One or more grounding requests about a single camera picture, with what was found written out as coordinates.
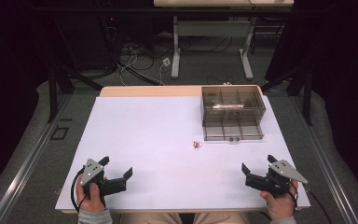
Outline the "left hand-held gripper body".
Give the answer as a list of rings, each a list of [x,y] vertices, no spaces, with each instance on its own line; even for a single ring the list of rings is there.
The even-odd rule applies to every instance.
[[[105,179],[104,166],[99,164],[98,161],[88,159],[80,180],[80,184],[86,193],[90,192],[91,183],[98,186],[101,197],[119,193],[127,189],[127,180],[125,180],[123,176],[116,179]]]

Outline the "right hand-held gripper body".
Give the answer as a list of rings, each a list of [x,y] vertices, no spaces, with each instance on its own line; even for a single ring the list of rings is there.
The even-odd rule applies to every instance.
[[[265,176],[250,174],[245,185],[260,191],[267,191],[273,197],[283,196],[289,192],[292,180],[307,184],[308,180],[288,161],[280,160],[268,165]]]

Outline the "person's left hand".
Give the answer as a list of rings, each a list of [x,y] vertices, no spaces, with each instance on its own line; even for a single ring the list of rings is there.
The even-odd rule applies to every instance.
[[[89,194],[86,194],[80,183],[76,184],[76,202],[80,210],[90,213],[100,213],[105,210],[100,199],[100,191],[96,184],[89,185]]]

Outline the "person's right hand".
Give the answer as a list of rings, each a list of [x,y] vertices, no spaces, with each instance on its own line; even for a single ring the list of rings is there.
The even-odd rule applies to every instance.
[[[288,193],[282,197],[274,198],[269,192],[262,191],[260,196],[267,202],[268,214],[271,220],[293,217],[295,212],[295,199],[298,183],[293,180]]]

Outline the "clear plastic divided drawer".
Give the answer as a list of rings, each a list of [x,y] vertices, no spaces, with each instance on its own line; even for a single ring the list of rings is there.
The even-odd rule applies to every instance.
[[[260,123],[252,118],[211,117],[202,122],[205,141],[239,142],[264,137]]]

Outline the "person's beige trousers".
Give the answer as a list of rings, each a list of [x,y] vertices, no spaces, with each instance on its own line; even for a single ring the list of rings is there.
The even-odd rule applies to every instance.
[[[135,213],[121,216],[120,224],[184,224],[177,213]],[[251,224],[247,213],[197,213],[192,224]]]

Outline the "clear plastic drawer cabinet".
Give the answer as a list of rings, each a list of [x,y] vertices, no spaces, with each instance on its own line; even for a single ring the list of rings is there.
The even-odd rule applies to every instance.
[[[262,96],[252,85],[202,87],[202,126],[258,126],[266,111]]]

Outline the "black metal stand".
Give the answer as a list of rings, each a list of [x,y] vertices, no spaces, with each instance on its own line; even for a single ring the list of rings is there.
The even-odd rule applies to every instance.
[[[52,63],[48,68],[49,122],[52,122],[56,118],[59,111],[57,88],[60,88],[64,94],[72,94],[75,90],[70,77],[80,80],[97,91],[103,88],[102,85],[84,77],[62,63]]]
[[[292,81],[286,89],[288,96],[297,96],[300,91],[303,91],[302,100],[302,116],[309,126],[312,125],[310,120],[310,100],[312,92],[312,70],[302,67],[296,67],[280,77],[269,81],[261,87],[261,91],[267,91],[270,88],[282,83],[287,78]]]

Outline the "white desk with metal legs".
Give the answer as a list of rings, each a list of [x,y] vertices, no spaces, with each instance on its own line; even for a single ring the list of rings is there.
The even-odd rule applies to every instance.
[[[294,0],[154,0],[155,7],[168,9],[289,9]],[[177,16],[172,19],[173,28],[173,56],[172,56],[172,78],[179,77],[180,36],[229,36],[243,37],[244,46],[240,49],[241,64],[248,80],[253,79],[248,54],[251,40],[254,35],[256,16],[247,16],[245,21],[183,21]]]

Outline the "aluminium floor rail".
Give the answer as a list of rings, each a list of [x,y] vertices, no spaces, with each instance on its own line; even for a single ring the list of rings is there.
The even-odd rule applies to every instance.
[[[74,215],[55,209],[76,147],[75,97],[64,95],[47,122],[39,104],[0,177],[0,224],[67,224]]]
[[[302,95],[291,97],[291,103],[299,116],[307,137],[310,139],[311,152],[322,172],[328,190],[334,200],[344,224],[358,224],[358,216],[351,203],[349,185],[343,181],[350,171],[341,157],[333,141],[333,134],[324,110],[324,101],[313,94],[310,98],[310,119],[306,119]]]

